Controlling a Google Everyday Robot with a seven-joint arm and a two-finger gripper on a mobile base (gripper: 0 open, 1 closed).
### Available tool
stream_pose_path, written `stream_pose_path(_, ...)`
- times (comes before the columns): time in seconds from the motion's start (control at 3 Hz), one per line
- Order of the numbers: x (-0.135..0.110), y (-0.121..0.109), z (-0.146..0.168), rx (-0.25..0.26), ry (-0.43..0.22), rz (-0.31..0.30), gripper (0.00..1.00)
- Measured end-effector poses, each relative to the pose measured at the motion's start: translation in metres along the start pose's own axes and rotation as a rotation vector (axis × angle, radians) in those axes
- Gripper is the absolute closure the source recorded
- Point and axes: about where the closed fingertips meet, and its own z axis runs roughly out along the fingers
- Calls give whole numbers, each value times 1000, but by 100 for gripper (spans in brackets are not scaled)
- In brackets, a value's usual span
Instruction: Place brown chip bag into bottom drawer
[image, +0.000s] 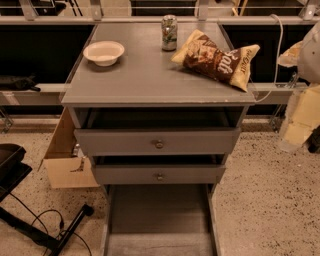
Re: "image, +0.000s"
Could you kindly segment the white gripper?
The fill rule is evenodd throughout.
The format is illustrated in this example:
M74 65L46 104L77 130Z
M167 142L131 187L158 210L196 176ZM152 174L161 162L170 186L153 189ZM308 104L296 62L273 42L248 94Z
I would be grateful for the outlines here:
M278 57L283 67L298 67L302 79L310 82L303 91L295 90L289 98L278 146L285 152L301 148L320 126L320 22Z

